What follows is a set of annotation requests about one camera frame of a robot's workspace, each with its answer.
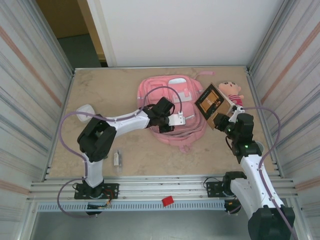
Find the plush toy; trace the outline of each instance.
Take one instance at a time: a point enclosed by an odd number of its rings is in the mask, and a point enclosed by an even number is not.
[[[241,87],[239,87],[236,83],[225,81],[220,83],[218,88],[231,100],[231,102],[243,106],[242,99],[245,97],[243,95],[238,95],[241,91]]]

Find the floor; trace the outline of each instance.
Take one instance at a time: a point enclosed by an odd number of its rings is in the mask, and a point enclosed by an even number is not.
[[[71,218],[41,212],[31,240],[248,240],[244,210],[103,212],[98,218]]]
[[[66,57],[75,68],[101,68],[89,34],[59,38]]]

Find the red block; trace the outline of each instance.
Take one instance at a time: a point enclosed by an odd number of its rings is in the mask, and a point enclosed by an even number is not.
[[[164,207],[166,207],[166,206],[168,206],[168,205],[170,205],[170,204],[173,204],[174,202],[175,202],[175,201],[174,201],[174,199],[172,198],[172,196],[168,196],[168,197],[162,199],[162,203],[163,203],[163,206],[164,206]]]

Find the white wall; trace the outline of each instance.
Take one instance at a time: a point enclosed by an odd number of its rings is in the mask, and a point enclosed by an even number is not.
[[[88,0],[111,67],[247,65],[283,0]]]

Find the pink backpack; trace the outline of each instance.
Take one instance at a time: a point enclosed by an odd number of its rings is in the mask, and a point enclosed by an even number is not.
[[[199,75],[214,75],[213,71],[201,71]],[[182,100],[182,112],[185,117],[185,125],[175,126],[174,130],[167,133],[159,133],[159,127],[150,127],[152,134],[161,142],[172,146],[178,146],[183,153],[191,149],[191,143],[201,138],[206,131],[207,123],[203,118],[195,101],[200,97],[204,88],[200,82],[186,75],[154,76],[142,81],[138,88],[138,107],[142,107],[145,95],[159,86],[168,86],[175,89]],[[151,92],[146,104],[156,104],[162,97],[166,97],[175,104],[174,113],[180,109],[177,95],[168,88],[160,88]]]

